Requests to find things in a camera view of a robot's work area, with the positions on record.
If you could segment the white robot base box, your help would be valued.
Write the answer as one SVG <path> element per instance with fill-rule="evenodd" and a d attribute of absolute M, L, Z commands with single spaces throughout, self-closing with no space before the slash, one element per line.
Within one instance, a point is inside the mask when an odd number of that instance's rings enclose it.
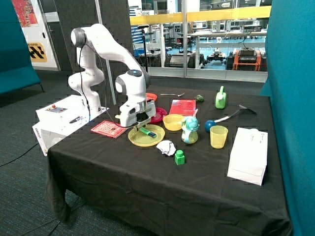
<path fill-rule="evenodd" d="M 50 147 L 105 111 L 105 107 L 88 110 L 79 95 L 71 95 L 36 110 L 39 122 L 32 128 L 44 156 Z"/>

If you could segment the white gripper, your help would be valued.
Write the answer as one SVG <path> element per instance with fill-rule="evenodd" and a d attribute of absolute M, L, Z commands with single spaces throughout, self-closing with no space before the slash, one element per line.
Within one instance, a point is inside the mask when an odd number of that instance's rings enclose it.
<path fill-rule="evenodd" d="M 151 118 L 156 115 L 155 102 L 153 100 L 143 102 L 127 101 L 120 108 L 120 125 L 122 127 L 143 126 L 147 128 Z M 133 128 L 134 132 L 138 131 L 137 127 Z"/>

